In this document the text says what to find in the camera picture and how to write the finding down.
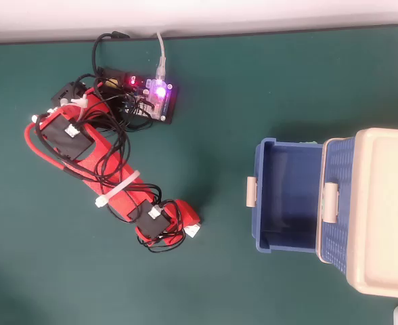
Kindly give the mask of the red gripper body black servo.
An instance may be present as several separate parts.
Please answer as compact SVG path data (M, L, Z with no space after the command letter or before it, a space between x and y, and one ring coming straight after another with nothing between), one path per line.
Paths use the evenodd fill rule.
M186 238L186 209L181 200L160 204L143 201L134 212L137 241L141 246L180 246Z

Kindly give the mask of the red curved movable gripper finger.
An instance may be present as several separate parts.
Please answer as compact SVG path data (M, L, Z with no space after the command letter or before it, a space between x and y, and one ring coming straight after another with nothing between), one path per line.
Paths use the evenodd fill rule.
M200 224L198 214L186 201L175 200L173 207L173 220L176 230Z

